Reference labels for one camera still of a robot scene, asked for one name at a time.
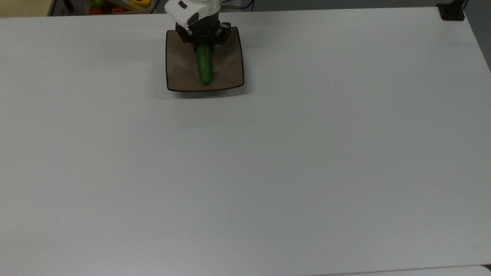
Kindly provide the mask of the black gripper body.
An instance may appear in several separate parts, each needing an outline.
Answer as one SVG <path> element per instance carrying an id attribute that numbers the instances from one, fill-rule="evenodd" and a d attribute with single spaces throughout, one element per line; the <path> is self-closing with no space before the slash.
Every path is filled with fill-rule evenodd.
<path id="1" fill-rule="evenodd" d="M 200 44 L 205 44 L 216 46 L 223 44 L 219 12 L 195 21 L 188 28 L 191 31 L 188 43 L 192 45 L 199 46 Z"/>

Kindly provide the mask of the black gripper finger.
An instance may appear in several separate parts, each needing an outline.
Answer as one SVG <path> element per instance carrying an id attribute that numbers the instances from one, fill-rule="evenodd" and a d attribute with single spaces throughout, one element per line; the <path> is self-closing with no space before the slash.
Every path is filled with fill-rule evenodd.
<path id="1" fill-rule="evenodd" d="M 181 26 L 179 23 L 175 23 L 175 31 L 184 43 L 191 44 L 195 53 L 198 52 L 199 47 L 199 30 L 191 25 L 188 27 Z"/>
<path id="2" fill-rule="evenodd" d="M 214 53 L 215 48 L 224 45 L 231 33 L 231 23 L 215 21 L 210 29 L 210 50 Z"/>

